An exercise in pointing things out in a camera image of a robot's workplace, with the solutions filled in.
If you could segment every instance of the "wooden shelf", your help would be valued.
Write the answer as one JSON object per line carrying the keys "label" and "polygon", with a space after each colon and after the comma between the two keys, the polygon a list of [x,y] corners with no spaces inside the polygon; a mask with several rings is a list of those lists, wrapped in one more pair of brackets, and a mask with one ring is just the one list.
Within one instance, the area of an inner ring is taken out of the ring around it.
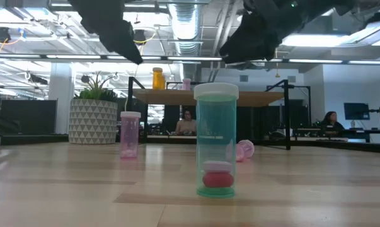
{"label": "wooden shelf", "polygon": [[[134,89],[134,96],[146,104],[196,105],[193,91]],[[284,97],[282,92],[240,91],[239,107],[263,107]]]}

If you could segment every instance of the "green plant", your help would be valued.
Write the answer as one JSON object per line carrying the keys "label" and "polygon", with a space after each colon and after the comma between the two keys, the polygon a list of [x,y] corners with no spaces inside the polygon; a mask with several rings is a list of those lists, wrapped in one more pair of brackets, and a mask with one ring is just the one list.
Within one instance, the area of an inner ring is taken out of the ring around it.
{"label": "green plant", "polygon": [[83,75],[81,81],[87,83],[90,89],[85,88],[81,91],[79,96],[75,98],[80,99],[93,99],[93,100],[103,100],[109,102],[115,102],[117,99],[117,94],[113,90],[104,89],[103,85],[113,76],[110,76],[104,80],[99,79],[101,71],[96,72],[96,79],[93,79],[91,76]]}

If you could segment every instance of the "computer monitor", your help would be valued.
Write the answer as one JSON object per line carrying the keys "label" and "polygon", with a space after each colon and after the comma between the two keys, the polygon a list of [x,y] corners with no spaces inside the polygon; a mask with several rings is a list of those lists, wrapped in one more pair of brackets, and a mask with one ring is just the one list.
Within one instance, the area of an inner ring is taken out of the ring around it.
{"label": "computer monitor", "polygon": [[345,120],[370,120],[369,106],[366,103],[344,103]]}

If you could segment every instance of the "teal plastic container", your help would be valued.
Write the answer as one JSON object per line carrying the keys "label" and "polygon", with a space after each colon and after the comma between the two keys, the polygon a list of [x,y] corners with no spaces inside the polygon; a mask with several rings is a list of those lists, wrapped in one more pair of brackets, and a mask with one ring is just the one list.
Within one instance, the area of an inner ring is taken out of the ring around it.
{"label": "teal plastic container", "polygon": [[197,193],[234,196],[236,176],[236,102],[239,88],[206,83],[194,88],[197,100]]}

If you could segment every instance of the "ventilation duct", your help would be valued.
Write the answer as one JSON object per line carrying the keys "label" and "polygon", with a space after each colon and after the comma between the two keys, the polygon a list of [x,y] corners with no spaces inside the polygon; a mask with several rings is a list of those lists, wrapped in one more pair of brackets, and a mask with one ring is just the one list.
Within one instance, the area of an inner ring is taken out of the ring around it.
{"label": "ventilation duct", "polygon": [[[200,5],[198,4],[170,4],[171,28],[175,39],[194,40],[199,37]],[[176,51],[180,56],[198,56],[200,44],[192,42],[176,42]],[[183,77],[192,81],[200,81],[200,65],[183,63]]]}

